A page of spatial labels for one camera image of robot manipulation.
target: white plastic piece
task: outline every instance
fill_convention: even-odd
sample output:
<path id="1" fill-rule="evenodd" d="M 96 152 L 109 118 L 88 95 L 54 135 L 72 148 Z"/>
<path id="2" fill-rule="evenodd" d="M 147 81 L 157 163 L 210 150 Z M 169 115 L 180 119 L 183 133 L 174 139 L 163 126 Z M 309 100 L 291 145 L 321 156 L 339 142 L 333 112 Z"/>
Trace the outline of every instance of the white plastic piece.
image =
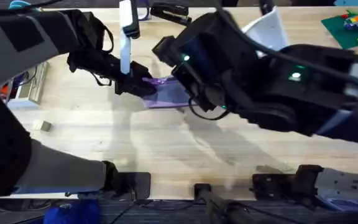
<path id="1" fill-rule="evenodd" d="M 120 69 L 123 74 L 131 72 L 131 38 L 127 37 L 123 27 L 133 23 L 131 0 L 119 2 L 119 25 L 121 28 L 120 36 Z"/>
<path id="2" fill-rule="evenodd" d="M 250 22 L 242 31 L 270 49 L 281 50 L 290 44 L 276 6 L 270 13 Z M 258 56 L 262 57 L 264 54 L 258 52 Z"/>
<path id="3" fill-rule="evenodd" d="M 32 129 L 37 131 L 49 131 L 52 124 L 42 120 L 35 120 L 32 124 Z"/>
<path id="4" fill-rule="evenodd" d="M 123 0 L 119 2 L 119 25 L 121 28 L 129 26 L 132 20 L 132 4 L 131 0 Z"/>

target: green led light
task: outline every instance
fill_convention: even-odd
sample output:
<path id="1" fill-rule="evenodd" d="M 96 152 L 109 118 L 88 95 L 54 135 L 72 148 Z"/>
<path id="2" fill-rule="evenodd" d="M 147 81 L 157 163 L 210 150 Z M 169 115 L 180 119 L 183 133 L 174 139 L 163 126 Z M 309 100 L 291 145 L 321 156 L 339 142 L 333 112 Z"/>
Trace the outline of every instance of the green led light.
<path id="1" fill-rule="evenodd" d="M 301 80 L 301 76 L 302 76 L 302 74 L 300 74 L 299 72 L 294 72 L 294 73 L 292 73 L 292 75 L 289 77 L 289 80 L 295 81 L 295 82 L 299 82 L 299 81 Z"/>
<path id="2" fill-rule="evenodd" d="M 292 78 L 300 78 L 301 74 L 299 72 L 295 72 L 295 73 L 292 73 L 291 77 Z"/>

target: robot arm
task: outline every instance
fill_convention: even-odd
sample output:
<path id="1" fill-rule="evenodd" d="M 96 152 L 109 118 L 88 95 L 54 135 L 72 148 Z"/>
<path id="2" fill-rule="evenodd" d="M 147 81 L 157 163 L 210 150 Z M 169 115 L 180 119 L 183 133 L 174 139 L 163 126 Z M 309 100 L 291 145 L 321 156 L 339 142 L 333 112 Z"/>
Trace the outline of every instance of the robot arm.
<path id="1" fill-rule="evenodd" d="M 37 12 L 26 9 L 0 11 L 0 85 L 56 55 L 69 53 L 68 64 L 116 82 L 116 93 L 136 96 L 153 94 L 147 68 L 131 62 L 131 75 L 120 71 L 120 60 L 102 50 L 106 31 L 92 13 L 79 10 Z M 137 182 L 131 187 L 129 182 Z M 0 99 L 0 196 L 53 192 L 124 194 L 142 188 L 147 198 L 148 173 L 118 173 L 110 162 L 89 161 L 65 154 L 30 138 Z"/>
<path id="2" fill-rule="evenodd" d="M 155 93 L 152 85 L 142 81 L 151 78 L 146 67 L 132 62 L 132 75 L 126 75 L 120 71 L 120 60 L 110 55 L 112 47 L 102 50 L 105 31 L 112 42 L 112 33 L 101 21 L 79 10 L 0 15 L 0 85 L 38 63 L 69 53 L 72 72 L 83 69 L 109 79 L 110 85 L 114 81 L 117 94 Z"/>
<path id="3" fill-rule="evenodd" d="M 220 9 L 164 37 L 153 52 L 204 111 L 218 106 L 264 129 L 358 142 L 358 55 L 351 50 L 299 44 L 276 52 Z"/>

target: black cable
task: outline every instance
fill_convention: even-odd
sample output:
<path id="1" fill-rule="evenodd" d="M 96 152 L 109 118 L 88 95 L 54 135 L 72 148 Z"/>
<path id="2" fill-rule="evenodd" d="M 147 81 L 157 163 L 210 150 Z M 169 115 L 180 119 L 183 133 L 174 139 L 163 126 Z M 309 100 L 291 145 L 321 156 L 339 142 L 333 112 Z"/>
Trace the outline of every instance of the black cable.
<path id="1" fill-rule="evenodd" d="M 125 208 L 119 215 L 117 215 L 117 217 L 110 224 L 115 223 L 118 219 L 120 219 L 125 213 L 127 213 L 135 205 L 136 203 L 134 202 L 132 205 Z"/>
<path id="2" fill-rule="evenodd" d="M 228 110 L 224 111 L 221 115 L 215 117 L 215 118 L 206 118 L 200 114 L 198 114 L 195 110 L 194 110 L 194 107 L 193 105 L 191 104 L 193 102 L 193 99 L 190 98 L 189 101 L 188 101 L 188 104 L 189 104 L 189 108 L 190 108 L 190 111 L 196 115 L 197 117 L 201 118 L 201 119 L 205 119 L 205 120 L 208 120 L 208 121 L 217 121 L 217 120 L 220 120 L 224 117 L 226 117 L 230 112 Z"/>
<path id="3" fill-rule="evenodd" d="M 270 213 L 270 212 L 266 212 L 266 211 L 263 211 L 261 209 L 255 208 L 253 206 L 246 205 L 244 203 L 240 203 L 240 202 L 236 202 L 236 201 L 233 201 L 232 203 L 228 203 L 227 205 L 239 205 L 239 206 L 247 209 L 247 211 L 248 210 L 254 210 L 254 211 L 259 212 L 261 214 L 264 214 L 264 215 L 266 215 L 268 217 L 276 218 L 276 219 L 279 219 L 279 220 L 282 220 L 282 221 L 286 221 L 286 222 L 290 222 L 290 223 L 296 223 L 296 224 L 306 224 L 304 222 L 299 222 L 299 221 L 293 220 L 291 218 L 287 218 L 287 217 L 284 217 L 284 216 L 281 216 L 281 215 L 276 215 L 276 214 L 273 214 L 273 213 Z"/>
<path id="4" fill-rule="evenodd" d="M 177 212 L 177 211 L 183 211 L 183 210 L 189 209 L 192 206 L 196 205 L 195 202 L 191 202 L 190 204 L 188 204 L 186 206 L 183 206 L 181 208 L 161 209 L 161 208 L 148 207 L 147 205 L 150 204 L 150 203 L 147 203 L 145 205 L 139 205 L 138 204 L 138 206 L 141 207 L 141 208 L 147 208 L 147 209 L 150 209 L 150 210 L 155 210 L 155 211 L 160 211 L 160 212 Z"/>
<path id="5" fill-rule="evenodd" d="M 35 71 L 34 71 L 34 74 L 32 75 L 32 77 L 31 77 L 29 80 L 27 80 L 26 82 L 20 83 L 19 86 L 22 86 L 22 85 L 25 85 L 25 84 L 27 84 L 27 83 L 30 83 L 30 82 L 34 79 L 34 77 L 35 77 L 36 75 L 37 75 L 37 66 L 35 66 Z"/>
<path id="6" fill-rule="evenodd" d="M 340 71 L 337 71 L 335 69 L 325 67 L 322 65 L 318 65 L 315 63 L 308 62 L 306 60 L 302 60 L 300 58 L 292 57 L 291 55 L 283 54 L 281 52 L 272 50 L 268 47 L 263 46 L 262 44 L 257 43 L 256 41 L 252 40 L 250 37 L 248 37 L 247 34 L 240 31 L 240 29 L 237 27 L 235 23 L 232 22 L 232 20 L 229 18 L 229 16 L 226 14 L 222 6 L 217 2 L 217 0 L 213 0 L 213 3 L 215 4 L 215 8 L 218 12 L 218 14 L 221 16 L 221 18 L 225 21 L 225 23 L 247 44 L 251 45 L 255 50 L 259 50 L 273 58 L 286 60 L 288 62 L 294 63 L 296 65 L 301 65 L 304 67 L 308 67 L 315 72 L 320 72 L 323 74 L 330 75 L 333 78 L 337 78 L 340 80 L 344 80 L 349 83 L 353 83 L 358 86 L 358 78 L 350 76 L 346 73 L 342 73 Z"/>

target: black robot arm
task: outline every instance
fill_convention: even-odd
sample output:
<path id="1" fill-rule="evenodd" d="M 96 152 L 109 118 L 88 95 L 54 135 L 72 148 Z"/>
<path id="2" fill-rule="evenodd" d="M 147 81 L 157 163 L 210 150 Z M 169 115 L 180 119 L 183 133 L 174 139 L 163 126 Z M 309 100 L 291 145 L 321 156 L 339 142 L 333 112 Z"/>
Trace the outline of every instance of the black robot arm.
<path id="1" fill-rule="evenodd" d="M 266 49 L 218 10 L 153 51 L 204 111 L 219 106 L 264 129 L 358 142 L 358 55 L 351 50 Z"/>

